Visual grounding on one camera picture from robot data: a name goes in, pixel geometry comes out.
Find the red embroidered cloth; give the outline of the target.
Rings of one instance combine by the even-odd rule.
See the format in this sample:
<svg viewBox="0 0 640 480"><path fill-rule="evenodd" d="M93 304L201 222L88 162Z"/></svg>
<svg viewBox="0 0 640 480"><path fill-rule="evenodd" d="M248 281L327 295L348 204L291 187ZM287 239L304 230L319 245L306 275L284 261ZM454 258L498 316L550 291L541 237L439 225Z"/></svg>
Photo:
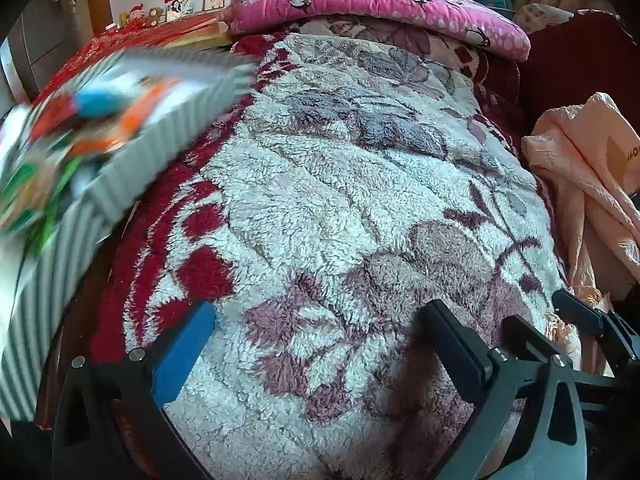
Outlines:
<svg viewBox="0 0 640 480"><path fill-rule="evenodd" d="M47 99L61 84L78 75L91 64L99 62L102 58L118 50L166 47L176 41L188 38L191 32L200 32L201 30L204 30L204 32L219 32L219 14L220 11L203 12L186 18L178 18L178 20L154 27L134 26L134 28L116 30L116 32L104 32L95 36L58 70L32 101L32 105L37 105Z"/></svg>

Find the pink penguin quilt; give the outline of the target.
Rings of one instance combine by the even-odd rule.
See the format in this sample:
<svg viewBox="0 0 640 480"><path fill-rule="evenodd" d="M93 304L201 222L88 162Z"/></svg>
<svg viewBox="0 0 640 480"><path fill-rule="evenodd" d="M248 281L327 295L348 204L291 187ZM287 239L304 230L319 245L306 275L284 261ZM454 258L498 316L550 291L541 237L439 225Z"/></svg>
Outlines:
<svg viewBox="0 0 640 480"><path fill-rule="evenodd" d="M231 0L222 20L249 34L313 16L354 14L434 30L501 55L528 59L530 41L520 26L473 0Z"/></svg>

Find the peach plastic bag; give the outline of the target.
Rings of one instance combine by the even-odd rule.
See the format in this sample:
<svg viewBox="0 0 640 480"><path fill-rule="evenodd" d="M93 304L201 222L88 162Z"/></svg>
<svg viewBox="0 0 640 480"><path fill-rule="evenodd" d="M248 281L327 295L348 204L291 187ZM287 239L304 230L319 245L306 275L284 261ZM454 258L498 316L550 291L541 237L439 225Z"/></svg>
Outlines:
<svg viewBox="0 0 640 480"><path fill-rule="evenodd" d="M568 288L602 312L639 281L639 136L613 99L547 110L524 136L529 169L554 189Z"/></svg>

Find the floral fleece blanket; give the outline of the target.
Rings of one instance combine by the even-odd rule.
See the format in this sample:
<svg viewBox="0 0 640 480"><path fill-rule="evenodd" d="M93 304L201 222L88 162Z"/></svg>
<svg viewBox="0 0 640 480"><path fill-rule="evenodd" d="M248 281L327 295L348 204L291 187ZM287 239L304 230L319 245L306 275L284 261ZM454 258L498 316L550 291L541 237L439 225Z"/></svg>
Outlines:
<svg viewBox="0 0 640 480"><path fill-rule="evenodd" d="M549 193L513 105L402 29L315 18L240 39L256 86L143 195L91 341L120 360L215 305L168 415L217 479L421 479L471 413L420 346L438 298L495 346L555 324Z"/></svg>

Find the striped green white cardboard box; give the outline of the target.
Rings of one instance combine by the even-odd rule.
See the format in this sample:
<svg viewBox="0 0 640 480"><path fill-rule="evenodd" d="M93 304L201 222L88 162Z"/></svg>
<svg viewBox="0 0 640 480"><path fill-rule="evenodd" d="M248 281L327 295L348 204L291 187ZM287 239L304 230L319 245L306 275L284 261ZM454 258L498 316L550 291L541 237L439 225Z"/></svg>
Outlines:
<svg viewBox="0 0 640 480"><path fill-rule="evenodd" d="M141 131L82 172L80 193L38 255L20 234L1 251L1 413L30 422L51 341L64 310L103 242L157 175L255 81L256 61L219 50L122 50L63 84L77 90L109 76L165 76L178 87Z"/></svg>

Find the red santa plush toy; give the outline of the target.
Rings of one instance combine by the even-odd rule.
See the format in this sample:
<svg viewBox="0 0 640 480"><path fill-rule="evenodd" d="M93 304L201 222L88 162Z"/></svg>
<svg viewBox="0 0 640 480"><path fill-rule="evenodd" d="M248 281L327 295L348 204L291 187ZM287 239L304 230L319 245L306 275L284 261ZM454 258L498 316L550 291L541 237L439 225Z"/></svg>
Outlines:
<svg viewBox="0 0 640 480"><path fill-rule="evenodd" d="M145 28L146 14L142 3L133 6L126 18L126 29L138 30Z"/></svg>

